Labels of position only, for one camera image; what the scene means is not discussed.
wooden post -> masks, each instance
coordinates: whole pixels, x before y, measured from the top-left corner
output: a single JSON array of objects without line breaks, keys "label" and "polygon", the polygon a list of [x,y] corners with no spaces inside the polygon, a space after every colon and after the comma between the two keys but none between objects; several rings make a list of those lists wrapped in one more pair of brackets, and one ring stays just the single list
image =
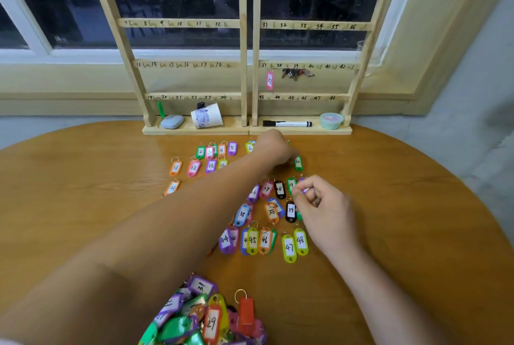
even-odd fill
[{"label": "wooden post", "polygon": [[247,58],[247,36],[248,36],[248,14],[247,14],[247,0],[239,0],[239,49],[241,50],[241,126],[248,126],[248,58]]},{"label": "wooden post", "polygon": [[371,24],[373,24],[373,29],[368,31],[366,38],[364,39],[364,45],[362,47],[360,56],[359,69],[355,71],[354,77],[350,84],[350,89],[348,90],[348,93],[350,94],[350,100],[344,103],[344,107],[341,111],[341,115],[344,116],[344,127],[348,127],[350,125],[352,111],[355,106],[355,102],[357,101],[366,70],[368,69],[368,64],[371,59],[371,55],[373,54],[378,35],[380,34],[383,18],[386,16],[386,8],[389,7],[388,3],[390,2],[391,0],[377,0],[375,5],[375,10],[373,11],[373,16],[371,17]]},{"label": "wooden post", "polygon": [[252,126],[257,126],[257,106],[259,104],[259,41],[260,41],[260,0],[254,0],[254,60],[252,63]]},{"label": "wooden post", "polygon": [[105,12],[105,17],[107,18],[107,23],[109,23],[112,35],[116,41],[116,46],[118,46],[120,55],[123,58],[123,63],[125,63],[128,76],[130,77],[134,86],[134,91],[136,92],[139,105],[143,110],[143,120],[145,121],[145,125],[152,127],[156,120],[155,112],[153,111],[150,102],[145,99],[146,89],[143,83],[143,78],[141,77],[141,73],[139,73],[138,68],[133,67],[132,65],[132,61],[134,60],[134,53],[132,52],[129,39],[126,36],[125,30],[118,26],[117,20],[121,16],[118,11],[118,7],[116,6],[116,1],[100,0],[100,4],[102,5],[103,11]]}]

human hand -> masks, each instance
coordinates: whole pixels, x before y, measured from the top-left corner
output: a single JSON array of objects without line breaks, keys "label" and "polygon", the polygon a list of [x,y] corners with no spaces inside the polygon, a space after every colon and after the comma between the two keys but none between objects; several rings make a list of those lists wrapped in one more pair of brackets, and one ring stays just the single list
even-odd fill
[{"label": "human hand", "polygon": [[273,160],[273,165],[284,164],[298,155],[298,151],[289,146],[282,133],[276,128],[259,135],[253,153],[266,154],[266,157]]},{"label": "human hand", "polygon": [[293,188],[292,196],[309,235],[329,259],[360,248],[351,200],[341,191],[311,176]]}]

white window frame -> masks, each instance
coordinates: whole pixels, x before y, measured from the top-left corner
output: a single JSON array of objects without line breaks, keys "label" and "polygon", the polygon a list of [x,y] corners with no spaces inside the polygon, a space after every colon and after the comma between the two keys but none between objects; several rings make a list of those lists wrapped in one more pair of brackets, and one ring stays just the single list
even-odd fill
[{"label": "white window frame", "polygon": [[[395,34],[408,0],[392,0],[380,32],[371,66],[381,66]],[[4,10],[25,39],[29,50],[0,49],[0,64],[123,64],[118,49],[52,48],[25,0],[0,0]],[[240,58],[239,50],[194,49],[133,49],[138,59],[187,58],[205,60],[215,55],[227,61]],[[359,54],[352,50],[260,50],[260,59],[309,62],[358,62]],[[253,52],[248,50],[248,65]]]}]

round container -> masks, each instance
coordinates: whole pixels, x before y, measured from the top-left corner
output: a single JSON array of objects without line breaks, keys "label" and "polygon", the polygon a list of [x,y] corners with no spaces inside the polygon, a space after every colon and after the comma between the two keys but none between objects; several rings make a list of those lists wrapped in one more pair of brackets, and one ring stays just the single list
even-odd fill
[{"label": "round container", "polygon": [[321,127],[326,128],[327,130],[337,130],[343,121],[343,115],[333,112],[328,112],[320,116]]}]

wood grain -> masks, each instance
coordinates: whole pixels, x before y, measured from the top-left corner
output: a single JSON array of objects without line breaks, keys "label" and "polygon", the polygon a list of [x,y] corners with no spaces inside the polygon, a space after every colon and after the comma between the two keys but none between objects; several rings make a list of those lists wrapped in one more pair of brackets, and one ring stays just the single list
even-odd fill
[{"label": "wood grain", "polygon": [[[305,174],[319,174],[352,196],[366,248],[462,342],[511,343],[514,253],[491,214],[424,154],[367,128],[353,129],[349,136],[316,141],[291,136]],[[215,140],[239,143],[237,158],[247,138],[149,137],[141,134],[141,122],[115,121],[1,150],[0,309],[87,242],[159,200],[173,156],[187,161],[201,142]],[[283,181],[298,175],[291,167],[273,174]],[[179,179],[193,181],[184,167]],[[260,223],[261,200],[256,209]],[[277,231],[296,227],[281,220]],[[350,291],[312,241],[309,254],[295,264],[284,261],[279,243],[270,256],[224,256],[217,250],[197,272],[216,282],[228,303],[239,288],[254,297],[270,344],[372,343]]]}]

